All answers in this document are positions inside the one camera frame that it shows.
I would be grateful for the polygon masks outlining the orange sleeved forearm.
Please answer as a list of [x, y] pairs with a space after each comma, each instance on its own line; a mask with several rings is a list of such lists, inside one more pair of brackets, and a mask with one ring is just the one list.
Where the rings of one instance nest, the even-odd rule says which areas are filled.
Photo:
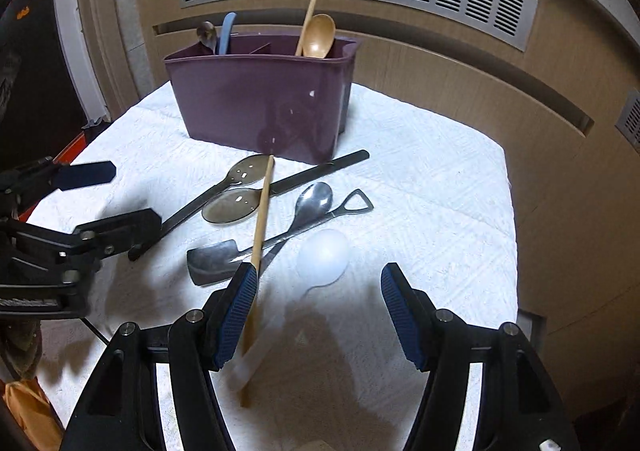
[[37, 450], [60, 449], [65, 429], [37, 377], [1, 382], [1, 399]]

